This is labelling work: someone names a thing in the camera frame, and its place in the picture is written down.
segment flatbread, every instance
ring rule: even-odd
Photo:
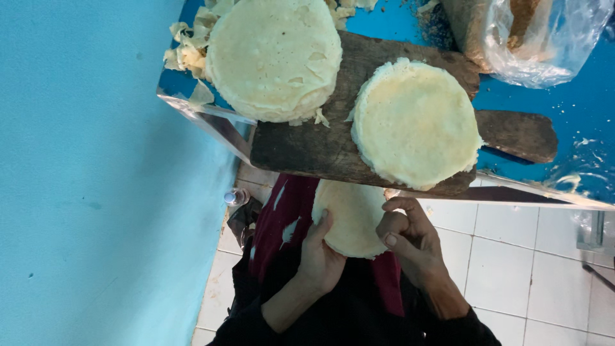
[[[342,48],[323,0],[241,0],[208,44],[208,78],[248,118],[313,118],[335,89]]]
[[[470,171],[483,145],[474,108],[457,80],[408,58],[376,69],[350,118],[363,161],[382,178],[415,190]]]
[[[312,220],[320,221],[323,209],[333,214],[333,226],[325,241],[348,257],[374,259],[387,247],[376,234],[384,215],[384,190],[381,187],[321,179],[316,188]]]

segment person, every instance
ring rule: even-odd
[[[347,258],[323,240],[336,216],[325,210],[312,223],[318,182],[279,176],[233,268],[235,300],[210,345],[500,345],[451,280],[416,199],[382,206],[374,231],[390,251]]]

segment white tile floor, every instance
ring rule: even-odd
[[[244,165],[237,173],[237,185],[262,202],[276,179]],[[613,258],[576,249],[578,211],[434,199],[421,204],[437,227],[453,281],[504,346],[615,346],[615,293],[581,268],[581,260],[594,263],[615,282]],[[240,254],[223,227],[192,346],[210,342],[227,316],[231,268]]]

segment finger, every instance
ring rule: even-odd
[[[421,208],[421,203],[416,198],[412,197],[393,197],[384,202],[383,209],[385,211],[394,211],[395,209],[403,209],[406,212]]]
[[[414,245],[402,235],[389,233],[384,237],[384,245],[388,247],[395,255],[406,258],[414,263],[419,262],[421,256],[421,250],[417,249]]]
[[[410,227],[408,217],[400,212],[387,211],[384,213],[382,220],[376,226],[376,234],[384,241],[384,237],[389,233],[403,233]]]
[[[412,227],[410,228],[411,236],[421,236],[430,231],[435,231],[434,226],[429,221],[425,211],[421,207],[421,203],[416,198],[412,197],[393,197],[383,204],[385,211],[393,211],[395,209],[403,209],[410,220]]]
[[[329,210],[323,209],[322,215],[320,216],[320,220],[317,225],[312,225],[310,229],[307,231],[307,235],[310,236],[315,242],[321,242],[329,229],[331,229],[331,225],[333,225],[333,217]]]

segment blue table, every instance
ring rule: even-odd
[[[192,23],[200,4],[198,0],[187,0],[180,20]],[[415,11],[416,4],[411,2],[379,0],[372,12],[357,9],[357,15],[347,22],[348,31],[428,46],[430,37],[423,35],[424,25],[420,25]],[[585,207],[612,209],[615,204],[615,160],[611,158],[615,155],[615,112],[609,101],[610,97],[615,97],[614,62],[615,44],[604,34],[579,75],[569,83],[536,90],[482,76],[480,92],[472,102],[476,109],[546,115],[553,121],[559,145],[558,155],[549,164],[523,164],[481,150],[477,164],[481,177]],[[189,97],[195,85],[196,80],[189,73],[164,70],[159,94],[182,93]],[[230,109],[218,94],[216,104]],[[249,162],[249,156],[243,159]]]

